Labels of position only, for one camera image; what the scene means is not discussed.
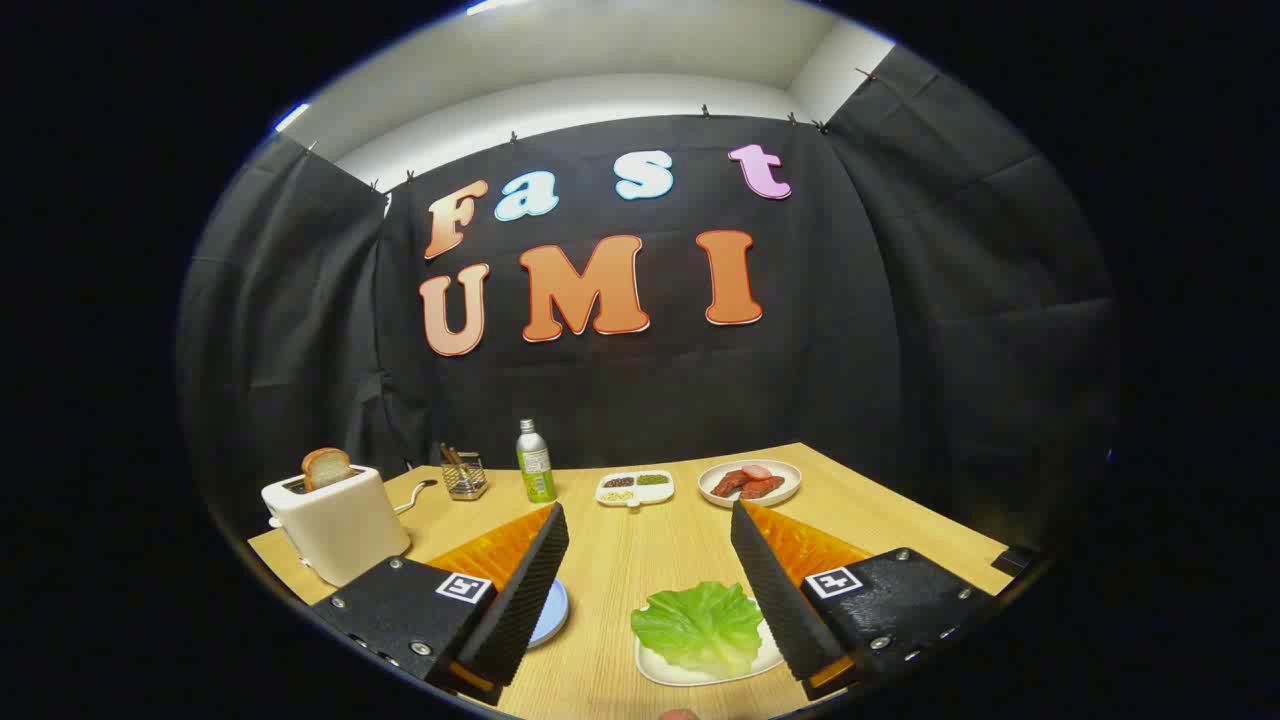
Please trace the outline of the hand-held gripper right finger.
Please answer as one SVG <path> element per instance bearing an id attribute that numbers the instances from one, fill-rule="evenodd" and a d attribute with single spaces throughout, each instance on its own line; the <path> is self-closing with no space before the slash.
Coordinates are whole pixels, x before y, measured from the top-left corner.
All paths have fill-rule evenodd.
<path id="1" fill-rule="evenodd" d="M 997 603 L 916 550 L 869 553 L 755 501 L 733 503 L 730 537 L 809 700 L 914 673 Z"/>

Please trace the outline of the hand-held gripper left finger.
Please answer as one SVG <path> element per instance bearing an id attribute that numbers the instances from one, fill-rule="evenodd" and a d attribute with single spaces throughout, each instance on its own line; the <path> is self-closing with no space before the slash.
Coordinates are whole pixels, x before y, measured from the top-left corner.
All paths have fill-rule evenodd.
<path id="1" fill-rule="evenodd" d="M 495 703 L 515 679 L 570 544 L 561 503 L 426 562 L 389 556 L 312 612 L 384 662 Z"/>

